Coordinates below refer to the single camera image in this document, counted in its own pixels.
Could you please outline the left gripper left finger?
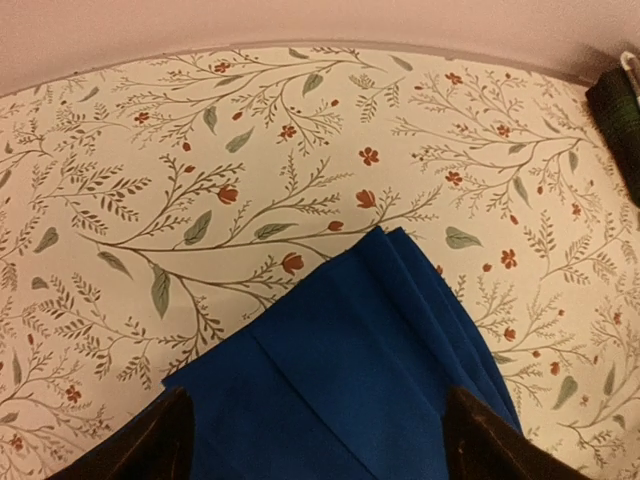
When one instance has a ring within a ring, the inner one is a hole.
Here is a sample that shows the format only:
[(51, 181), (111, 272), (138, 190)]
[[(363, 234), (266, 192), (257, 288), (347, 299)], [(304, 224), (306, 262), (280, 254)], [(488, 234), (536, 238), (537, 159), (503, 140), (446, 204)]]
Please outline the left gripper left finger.
[(104, 442), (53, 479), (188, 479), (194, 406), (185, 389), (167, 390)]

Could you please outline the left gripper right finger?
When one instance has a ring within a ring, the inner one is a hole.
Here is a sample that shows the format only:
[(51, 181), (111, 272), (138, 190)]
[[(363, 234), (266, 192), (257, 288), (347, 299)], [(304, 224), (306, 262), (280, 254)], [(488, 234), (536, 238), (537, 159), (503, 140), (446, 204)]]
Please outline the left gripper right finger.
[(442, 420), (449, 477), (457, 480), (582, 480), (469, 391), (449, 390)]

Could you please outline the blue pleated skirt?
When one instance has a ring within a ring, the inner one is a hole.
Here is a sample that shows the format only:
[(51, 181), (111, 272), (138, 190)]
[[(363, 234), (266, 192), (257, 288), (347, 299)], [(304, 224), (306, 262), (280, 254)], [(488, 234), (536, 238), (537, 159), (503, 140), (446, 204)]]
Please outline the blue pleated skirt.
[(169, 376), (195, 407), (195, 479), (444, 479), (460, 386), (519, 419), (477, 327), (402, 229), (373, 229)]

